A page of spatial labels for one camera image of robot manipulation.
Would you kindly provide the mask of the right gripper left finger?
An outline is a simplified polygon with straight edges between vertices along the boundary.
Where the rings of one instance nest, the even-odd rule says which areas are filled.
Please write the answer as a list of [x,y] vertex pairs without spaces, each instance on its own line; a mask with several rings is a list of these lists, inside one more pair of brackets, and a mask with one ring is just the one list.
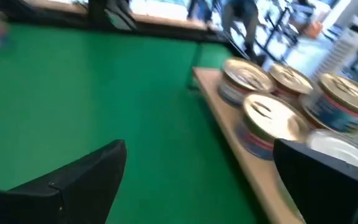
[[123,140],[0,190],[0,224],[105,224],[126,166]]

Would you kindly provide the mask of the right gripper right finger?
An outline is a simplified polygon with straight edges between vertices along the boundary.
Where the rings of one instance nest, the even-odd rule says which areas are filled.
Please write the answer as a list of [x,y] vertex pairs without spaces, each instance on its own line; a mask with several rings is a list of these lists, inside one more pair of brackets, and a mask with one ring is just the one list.
[[306,224],[358,224],[358,167],[284,139],[273,161]]

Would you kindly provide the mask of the green tuna can silver lid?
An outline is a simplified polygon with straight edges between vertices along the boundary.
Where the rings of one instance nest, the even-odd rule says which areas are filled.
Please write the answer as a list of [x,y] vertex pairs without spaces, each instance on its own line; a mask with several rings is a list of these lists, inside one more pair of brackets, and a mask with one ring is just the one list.
[[344,134],[317,129],[308,135],[306,145],[312,150],[358,167],[358,142]]

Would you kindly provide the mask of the wooden shelf board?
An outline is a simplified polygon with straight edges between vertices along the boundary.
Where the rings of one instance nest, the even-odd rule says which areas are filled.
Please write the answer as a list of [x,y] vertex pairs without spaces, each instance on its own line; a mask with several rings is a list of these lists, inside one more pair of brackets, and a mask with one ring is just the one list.
[[239,110],[225,103],[217,93],[222,73],[217,68],[194,67],[193,75],[198,80],[202,95],[206,99],[214,118],[230,145],[242,175],[272,224],[304,224],[284,201],[277,186],[274,163],[255,157],[245,150],[237,139],[235,127],[241,118]]

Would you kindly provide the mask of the green table mat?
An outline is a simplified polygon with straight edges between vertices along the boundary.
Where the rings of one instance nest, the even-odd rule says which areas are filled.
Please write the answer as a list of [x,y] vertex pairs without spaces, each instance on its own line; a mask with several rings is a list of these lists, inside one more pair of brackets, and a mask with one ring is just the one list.
[[114,139],[127,162],[108,224],[264,224],[205,99],[196,44],[11,26],[0,48],[0,189]]

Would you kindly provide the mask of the person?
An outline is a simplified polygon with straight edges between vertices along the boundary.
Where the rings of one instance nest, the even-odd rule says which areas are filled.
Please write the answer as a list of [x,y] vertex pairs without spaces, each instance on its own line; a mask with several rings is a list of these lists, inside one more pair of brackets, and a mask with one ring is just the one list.
[[255,33],[259,23],[259,10],[255,0],[227,0],[223,4],[221,25],[223,32],[231,34],[234,21],[239,19],[246,29],[244,36],[245,53],[252,59],[257,58],[254,51]]

